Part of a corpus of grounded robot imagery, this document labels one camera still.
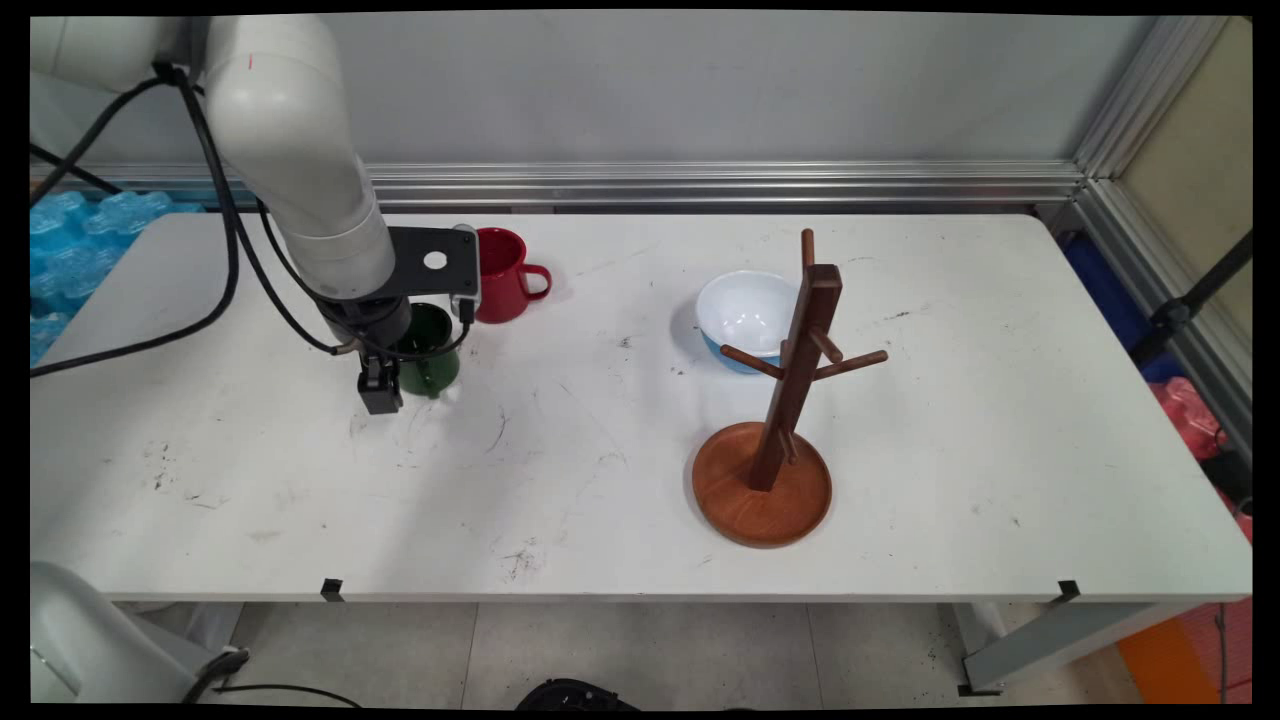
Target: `table surface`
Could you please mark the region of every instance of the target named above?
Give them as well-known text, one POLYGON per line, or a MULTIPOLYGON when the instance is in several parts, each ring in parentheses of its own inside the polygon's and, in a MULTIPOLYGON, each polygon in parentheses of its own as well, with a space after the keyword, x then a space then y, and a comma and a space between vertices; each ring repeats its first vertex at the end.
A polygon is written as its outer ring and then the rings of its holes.
MULTIPOLYGON (((370 416, 355 357, 298 340, 242 258, 212 327, 31 382, 32 559, 119 600, 320 600, 326 578, 348 601, 1252 592, 1249 544, 1033 218, 388 220, 513 229, 554 288, 475 325, 440 400, 370 416), (797 432, 831 469, 831 511, 751 550, 701 518, 690 466, 716 430, 763 420, 773 380, 710 356, 694 300, 740 268, 797 282, 804 227, 845 282, 831 337, 890 360, 814 386, 797 432)), ((45 361, 188 324, 225 268, 218 217, 161 218, 45 361)))

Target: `red mug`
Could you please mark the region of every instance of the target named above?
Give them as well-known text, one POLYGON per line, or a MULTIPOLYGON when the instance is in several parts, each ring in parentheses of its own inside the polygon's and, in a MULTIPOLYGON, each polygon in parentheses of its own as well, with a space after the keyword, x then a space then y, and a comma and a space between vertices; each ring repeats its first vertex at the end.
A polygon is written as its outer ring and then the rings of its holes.
POLYGON ((476 320, 506 323, 529 307, 530 300, 541 300, 552 290, 552 273, 541 265, 525 264, 529 249, 518 234, 502 228, 480 228, 480 307, 476 320), (527 274, 547 278, 547 288, 529 292, 527 274))

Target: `blue packing material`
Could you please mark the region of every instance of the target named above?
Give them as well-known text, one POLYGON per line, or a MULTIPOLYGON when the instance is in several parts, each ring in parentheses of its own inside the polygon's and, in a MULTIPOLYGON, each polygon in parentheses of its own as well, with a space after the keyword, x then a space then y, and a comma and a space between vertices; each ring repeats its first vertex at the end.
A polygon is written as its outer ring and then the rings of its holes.
POLYGON ((79 233, 67 222, 67 215, 55 209, 32 209, 31 211, 31 272, 40 274, 49 269, 49 259, 74 247, 79 233))
POLYGON ((67 315, 60 313, 51 313, 40 318, 31 318, 31 365, 36 366, 40 359, 45 356, 49 351, 49 346, 54 345, 58 336, 63 334, 67 329, 67 323, 70 320, 67 315))
POLYGON ((79 192, 60 192, 46 195, 36 202, 37 210, 54 210, 67 215, 72 223, 82 223, 93 215, 93 208, 79 192))
MULTIPOLYGON (((1142 309, 1111 272, 1111 266, 1092 240, 1083 233, 1076 236, 1066 246, 1065 255, 1120 345, 1133 347, 1151 332, 1151 320, 1143 315, 1142 309)), ((1185 377, 1185 373, 1169 351, 1160 354, 1142 370, 1142 377, 1148 383, 1164 383, 1175 375, 1185 377)))
POLYGON ((151 220, 204 211, 196 202, 174 202, 165 192, 120 192, 97 206, 79 192, 42 197, 29 214, 32 364, 151 220))

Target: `blue bowl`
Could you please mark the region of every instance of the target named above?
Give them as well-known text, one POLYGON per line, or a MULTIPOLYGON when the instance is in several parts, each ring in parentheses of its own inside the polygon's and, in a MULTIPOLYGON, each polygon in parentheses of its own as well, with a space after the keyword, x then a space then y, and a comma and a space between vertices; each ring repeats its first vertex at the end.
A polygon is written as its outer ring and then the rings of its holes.
POLYGON ((759 270, 735 270, 714 278, 698 293, 694 309, 707 348, 737 373, 755 370, 721 355, 722 343, 778 365, 796 292, 796 287, 781 277, 759 270))

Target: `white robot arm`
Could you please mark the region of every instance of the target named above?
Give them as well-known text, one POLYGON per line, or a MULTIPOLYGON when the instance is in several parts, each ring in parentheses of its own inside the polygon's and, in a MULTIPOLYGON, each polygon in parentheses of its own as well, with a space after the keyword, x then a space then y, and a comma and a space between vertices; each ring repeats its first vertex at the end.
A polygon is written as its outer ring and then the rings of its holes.
POLYGON ((362 338, 358 388, 369 410, 396 411, 401 355, 385 348, 407 331, 412 295, 447 292, 463 328, 471 323, 475 229, 387 227, 351 142, 337 45, 315 15, 32 18, 33 70, 124 91, 156 61, 204 76, 218 152, 271 209, 334 334, 362 338), (433 251, 448 258, 444 269, 424 268, 433 251))
POLYGON ((315 15, 214 18, 205 77, 214 142, 271 209, 298 274, 335 300, 381 287, 396 255, 351 145, 329 28, 315 15))
POLYGON ((151 74, 151 63, 180 55, 175 45, 184 41, 204 47, 204 67, 191 74, 205 74, 218 151, 271 209, 298 274, 335 300, 381 287, 396 258, 351 145, 338 50, 315 15, 228 15, 198 27, 177 18, 32 18, 31 68, 123 92, 151 74))

